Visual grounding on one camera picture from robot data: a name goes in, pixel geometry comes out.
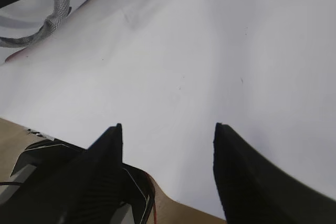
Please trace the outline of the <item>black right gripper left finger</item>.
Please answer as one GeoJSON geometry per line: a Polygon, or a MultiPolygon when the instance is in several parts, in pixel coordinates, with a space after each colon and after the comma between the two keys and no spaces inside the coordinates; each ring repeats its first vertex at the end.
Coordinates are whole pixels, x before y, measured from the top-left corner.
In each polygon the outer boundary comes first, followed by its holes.
{"type": "Polygon", "coordinates": [[[57,223],[109,223],[119,205],[122,125],[109,127],[63,173],[57,223]]]}

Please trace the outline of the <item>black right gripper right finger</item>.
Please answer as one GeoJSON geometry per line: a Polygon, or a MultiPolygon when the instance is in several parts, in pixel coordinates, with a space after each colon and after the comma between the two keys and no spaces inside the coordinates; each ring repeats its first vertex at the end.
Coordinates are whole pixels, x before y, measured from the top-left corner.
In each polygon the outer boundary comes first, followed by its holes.
{"type": "Polygon", "coordinates": [[[217,123],[213,173],[227,223],[335,223],[335,200],[264,158],[217,123]]]}

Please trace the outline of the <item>black robot base under table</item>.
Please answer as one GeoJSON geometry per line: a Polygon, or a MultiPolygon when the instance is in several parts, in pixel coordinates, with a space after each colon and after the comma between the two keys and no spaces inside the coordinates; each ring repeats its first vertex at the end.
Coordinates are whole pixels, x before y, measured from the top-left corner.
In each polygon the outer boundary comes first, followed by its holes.
{"type": "MultiPolygon", "coordinates": [[[[61,140],[29,145],[1,184],[1,223],[57,223],[63,171],[85,150],[61,140]]],[[[146,223],[154,203],[148,174],[122,162],[119,205],[109,223],[146,223]]]]}

